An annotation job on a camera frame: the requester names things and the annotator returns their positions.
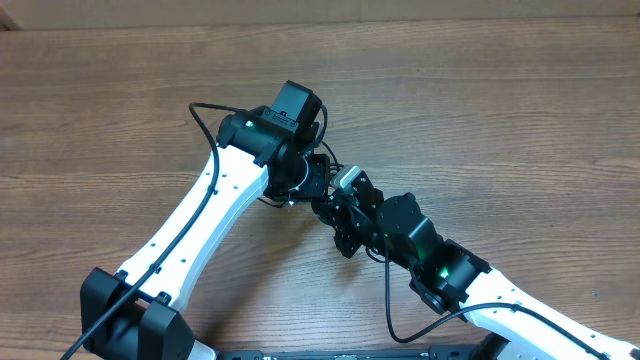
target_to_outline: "black bracket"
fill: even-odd
[[[80,288],[82,332],[85,332],[127,290],[126,273],[111,276],[93,269]],[[142,300],[148,306],[136,303]],[[84,343],[88,351],[109,360],[186,360],[195,337],[179,312],[167,306],[170,298],[138,294],[122,306]]]

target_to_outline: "wire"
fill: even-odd
[[[380,259],[376,258],[375,256],[373,256],[373,254],[371,253],[371,249],[370,249],[370,248],[367,248],[367,249],[365,250],[365,252],[367,253],[367,256],[368,256],[371,260],[373,260],[373,261],[375,261],[375,262],[378,262],[378,263],[382,263],[382,264],[384,264],[384,260],[380,260]]]
[[[606,355],[604,355],[603,353],[598,352],[597,350],[595,350],[594,348],[592,348],[591,346],[587,345],[586,343],[584,343],[582,340],[578,339],[576,336],[574,336],[573,334],[569,333],[567,330],[561,328],[558,324],[554,323],[553,321],[547,319],[546,317],[538,314],[537,312],[528,309],[522,305],[518,305],[518,304],[509,304],[509,303],[484,303],[484,304],[478,304],[478,305],[472,305],[469,306],[467,308],[464,308],[462,310],[456,311],[454,313],[451,313],[447,316],[444,316],[440,319],[438,319],[437,321],[435,321],[434,323],[432,323],[431,325],[425,327],[424,329],[418,331],[417,333],[406,337],[406,338],[399,338],[395,331],[393,331],[393,325],[391,324],[391,300],[390,300],[390,270],[389,270],[389,247],[387,246],[387,241],[385,239],[384,241],[384,254],[385,254],[385,260],[384,260],[384,287],[385,287],[385,310],[386,310],[386,315],[387,315],[387,328],[389,328],[389,334],[391,335],[391,338],[393,340],[395,340],[398,343],[410,343],[416,339],[419,339],[421,337],[423,337],[424,335],[428,334],[429,332],[435,330],[436,328],[438,328],[440,325],[446,323],[447,321],[451,320],[451,319],[455,319],[457,317],[459,317],[460,315],[464,315],[468,312],[471,311],[475,311],[475,310],[481,310],[481,309],[489,309],[489,308],[507,308],[507,309],[511,309],[512,311],[520,311],[523,312],[529,316],[532,316],[540,321],[542,321],[543,323],[545,323],[546,325],[548,325],[549,327],[551,327],[552,329],[554,329],[555,331],[559,332],[561,335],[565,336],[567,339],[571,340],[572,342],[574,342],[576,345],[580,346],[581,348],[585,349],[585,351],[589,354],[592,354],[593,356],[595,356],[597,359],[602,359],[602,360],[606,360],[608,359],[608,357]]]
[[[324,105],[321,105],[320,109],[322,109],[323,124],[322,124],[322,130],[320,130],[320,134],[318,135],[318,138],[313,144],[314,148],[317,148],[318,146],[320,146],[320,142],[322,142],[322,140],[324,139],[324,133],[327,132],[327,123],[329,122],[329,113],[327,111],[327,107]]]
[[[269,206],[271,206],[271,207],[274,207],[274,208],[276,208],[276,209],[281,209],[281,208],[283,208],[285,205],[287,205],[287,201],[283,202],[282,204],[272,204],[272,203],[270,203],[270,202],[266,201],[266,200],[265,200],[265,199],[263,199],[263,198],[258,198],[258,201],[260,201],[261,203],[267,204],[267,205],[269,205]]]
[[[338,162],[338,158],[336,157],[336,154],[333,153],[333,150],[331,150],[329,145],[327,145],[327,143],[324,141],[320,141],[320,143],[324,145],[324,147],[327,148],[327,151],[329,152],[329,154],[331,154],[331,157],[333,158],[333,163],[336,165],[342,165]]]
[[[207,141],[211,146],[211,152],[213,153],[213,177],[211,177],[211,183],[207,188],[207,192],[205,193],[204,198],[200,202],[200,205],[198,205],[198,208],[193,213],[193,215],[191,215],[191,218],[189,219],[189,221],[187,221],[187,223],[184,225],[182,230],[180,230],[180,233],[178,233],[178,235],[176,235],[176,237],[171,241],[171,243],[169,243],[169,246],[167,246],[167,248],[162,252],[162,254],[158,256],[158,259],[156,259],[156,261],[154,261],[153,264],[149,266],[149,269],[147,270],[147,272],[145,272],[140,277],[140,279],[138,279],[138,281],[136,281],[135,284],[133,284],[133,286],[131,286],[131,288],[120,299],[118,299],[118,301],[116,301],[104,314],[102,314],[102,316],[100,316],[98,320],[96,320],[93,323],[93,325],[91,325],[89,329],[87,329],[87,331],[84,334],[82,334],[78,338],[78,340],[76,340],[76,342],[74,342],[73,345],[71,345],[71,347],[69,347],[69,349],[64,353],[64,355],[62,355],[60,360],[68,360],[69,358],[71,358],[71,356],[76,351],[78,351],[80,346],[82,346],[85,341],[87,341],[102,325],[104,325],[104,323],[107,320],[109,320],[120,309],[120,307],[122,307],[122,305],[130,301],[136,295],[138,289],[140,289],[142,284],[144,284],[145,281],[147,281],[151,277],[151,275],[153,275],[153,273],[155,273],[160,268],[160,265],[162,264],[162,262],[169,256],[171,251],[178,245],[180,240],[182,240],[182,238],[187,234],[189,229],[191,229],[191,226],[193,226],[193,224],[196,222],[196,220],[202,213],[202,210],[204,210],[205,206],[209,202],[209,199],[211,198],[211,196],[217,193],[217,191],[215,190],[215,187],[216,187],[216,183],[218,182],[218,174],[220,173],[220,155],[218,154],[218,148],[216,146],[215,140],[213,139],[213,136],[209,132],[209,129],[207,129],[207,126],[200,119],[200,116],[198,116],[198,114],[196,113],[195,111],[196,107],[216,109],[216,110],[226,110],[226,111],[233,111],[233,112],[246,111],[246,110],[240,110],[240,109],[236,109],[228,106],[214,105],[214,104],[204,104],[204,103],[189,104],[189,112],[193,116],[193,119],[198,123],[198,126],[200,126],[200,129],[202,130],[204,135],[207,137]]]

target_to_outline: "black mount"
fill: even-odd
[[[491,270],[467,249],[444,241],[413,194],[383,200],[382,191],[356,166],[343,168],[331,184],[335,192],[314,200],[311,207],[336,231],[336,248],[349,259],[360,246],[377,254],[384,254],[387,246],[390,261],[411,272],[409,286],[436,313],[460,310],[467,287]]]
[[[220,360],[495,360],[509,343],[490,333],[479,345],[432,345],[417,350],[355,350],[263,353],[261,351],[229,351]]]
[[[93,269],[80,288],[82,332],[104,314],[130,288],[125,272],[111,276]],[[148,306],[136,303],[143,300]],[[100,327],[84,348],[110,360],[186,360],[195,337],[182,315],[171,309],[170,297],[150,299],[139,293]]]
[[[271,108],[263,105],[227,115],[220,124],[218,144],[235,146],[255,156],[259,166],[269,166],[266,197],[274,201],[322,198],[329,187],[329,158],[313,154],[319,145],[315,118],[321,107],[313,91],[287,81]]]

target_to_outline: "white plastic panel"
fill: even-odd
[[[518,303],[558,324],[599,352],[611,359],[630,359],[634,346],[593,331],[547,305],[529,296],[498,270],[480,274],[467,289],[469,298],[460,308],[488,302]],[[490,330],[513,342],[523,352],[530,353],[539,360],[546,359],[595,359],[584,349],[567,339],[540,320],[522,312],[510,309],[483,309],[467,313],[466,318],[478,327]]]
[[[233,146],[218,148],[220,175],[216,189],[202,214],[169,257],[159,274],[153,274],[140,288],[151,297],[160,292],[171,296],[169,306],[180,312],[187,303],[200,273],[218,248],[238,216],[266,189],[267,167],[253,163],[254,157]],[[128,275],[126,282],[134,284],[160,256],[180,232],[202,201],[213,176],[213,154],[195,185],[182,200],[160,230],[119,270]]]

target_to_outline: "wooden table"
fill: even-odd
[[[640,344],[640,20],[431,21],[0,34],[0,358],[59,357],[87,274],[115,271],[190,189],[209,150],[189,102],[271,104],[287,79],[386,196],[413,192],[530,294]],[[253,204],[190,326],[270,351],[484,337],[452,322],[395,344],[383,266],[332,236],[305,204]],[[437,318],[408,281],[394,266],[401,335]]]

